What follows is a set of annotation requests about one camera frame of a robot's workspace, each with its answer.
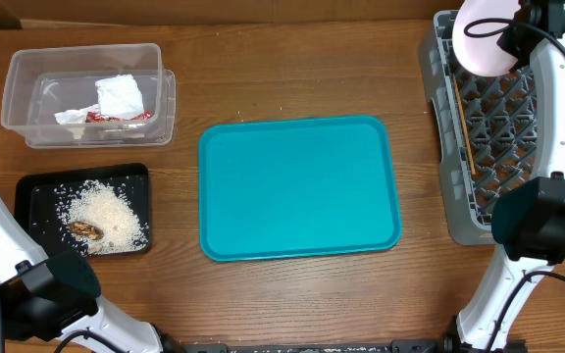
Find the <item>white napkin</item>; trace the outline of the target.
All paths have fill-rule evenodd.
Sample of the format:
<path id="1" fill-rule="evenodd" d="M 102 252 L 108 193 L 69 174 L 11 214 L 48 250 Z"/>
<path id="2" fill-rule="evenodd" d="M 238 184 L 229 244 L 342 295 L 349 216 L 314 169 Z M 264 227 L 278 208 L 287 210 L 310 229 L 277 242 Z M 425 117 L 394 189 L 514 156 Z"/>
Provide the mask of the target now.
<path id="1" fill-rule="evenodd" d="M 95 82 L 100 114 L 132 120 L 145 112 L 142 93 L 132 75 L 119 75 Z"/>

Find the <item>wooden chopstick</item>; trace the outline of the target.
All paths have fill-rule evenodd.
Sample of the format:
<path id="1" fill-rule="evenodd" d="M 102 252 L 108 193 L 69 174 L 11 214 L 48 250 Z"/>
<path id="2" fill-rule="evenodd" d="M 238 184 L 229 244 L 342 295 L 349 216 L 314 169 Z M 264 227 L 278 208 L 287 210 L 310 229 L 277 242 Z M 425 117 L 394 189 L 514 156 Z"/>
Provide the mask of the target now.
<path id="1" fill-rule="evenodd" d="M 454 93 L 455 93 L 456 102 L 457 102 L 456 104 L 457 104 L 457 110 L 458 110 L 459 119 L 460 119 L 460 123 L 461 123 L 461 129 L 462 129 L 463 138 L 464 138 L 464 145 L 465 145 L 465 148 L 466 148 L 466 156 L 467 156 L 468 164 L 469 164 L 469 167 L 470 167 L 470 173 L 471 173 L 472 176 L 475 176 L 477 174 L 476 165 L 475 165 L 474 159 L 473 159 L 473 153 L 472 153 L 470 140 L 469 140 L 467 122 L 466 122 L 466 119 L 465 119 L 464 109 L 463 109 L 462 100 L 461 100 L 461 94 L 460 94 L 460 90 L 459 90 L 459 87 L 458 87 L 456 75 L 452 75 L 452 82 L 453 82 L 453 88 L 454 88 Z"/>

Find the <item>red snack wrapper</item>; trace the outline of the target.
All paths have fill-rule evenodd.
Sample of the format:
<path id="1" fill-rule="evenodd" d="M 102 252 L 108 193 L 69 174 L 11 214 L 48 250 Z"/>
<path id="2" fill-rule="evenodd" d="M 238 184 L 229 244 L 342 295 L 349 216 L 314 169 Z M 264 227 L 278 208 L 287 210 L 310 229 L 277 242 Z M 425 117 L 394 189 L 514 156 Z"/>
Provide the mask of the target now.
<path id="1" fill-rule="evenodd" d="M 109 117 L 101 115 L 98 112 L 88 112 L 85 118 L 87 123 L 110 123 L 110 122 L 130 122 L 130 121 L 141 121 L 148 120 L 151 118 L 151 113 L 149 111 L 144 111 L 143 113 L 131 118 L 131 119 L 121 119 L 116 117 Z"/>

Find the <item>white round plate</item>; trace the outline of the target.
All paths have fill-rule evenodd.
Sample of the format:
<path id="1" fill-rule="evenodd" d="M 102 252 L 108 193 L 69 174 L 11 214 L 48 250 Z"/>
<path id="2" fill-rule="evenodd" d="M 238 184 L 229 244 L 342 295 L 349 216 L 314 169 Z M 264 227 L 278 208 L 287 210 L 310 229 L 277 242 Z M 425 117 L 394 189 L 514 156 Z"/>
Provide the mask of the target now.
<path id="1" fill-rule="evenodd" d="M 512 19 L 520 9 L 518 0 L 465 0 L 452 31 L 453 51 L 459 64 L 476 76 L 502 76 L 510 72 L 517 59 L 497 45 L 500 35 L 473 38 L 465 26 L 487 18 Z"/>

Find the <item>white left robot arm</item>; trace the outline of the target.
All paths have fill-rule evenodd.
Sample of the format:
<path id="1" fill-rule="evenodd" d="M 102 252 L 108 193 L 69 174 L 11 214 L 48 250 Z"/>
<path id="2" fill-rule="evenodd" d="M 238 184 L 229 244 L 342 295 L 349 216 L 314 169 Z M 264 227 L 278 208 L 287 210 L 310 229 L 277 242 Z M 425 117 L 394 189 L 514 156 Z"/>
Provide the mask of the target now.
<path id="1" fill-rule="evenodd" d="M 138 321 L 101 294 L 75 250 L 48 256 L 0 198 L 0 351 L 9 340 L 75 342 L 93 352 L 181 352 L 156 326 Z"/>

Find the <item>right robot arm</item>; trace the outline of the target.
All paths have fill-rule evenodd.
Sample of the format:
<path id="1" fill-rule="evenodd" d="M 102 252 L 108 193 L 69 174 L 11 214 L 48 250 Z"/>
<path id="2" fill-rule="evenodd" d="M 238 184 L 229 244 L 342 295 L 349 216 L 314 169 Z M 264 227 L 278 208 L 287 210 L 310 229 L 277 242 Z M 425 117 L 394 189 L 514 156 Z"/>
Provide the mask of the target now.
<path id="1" fill-rule="evenodd" d="M 555 277 L 565 260 L 565 1 L 466 0 L 452 40 L 472 74 L 532 70 L 538 141 L 530 178 L 495 203 L 491 262 L 440 350 L 522 352 L 525 344 L 509 342 L 508 331 L 539 282 Z"/>

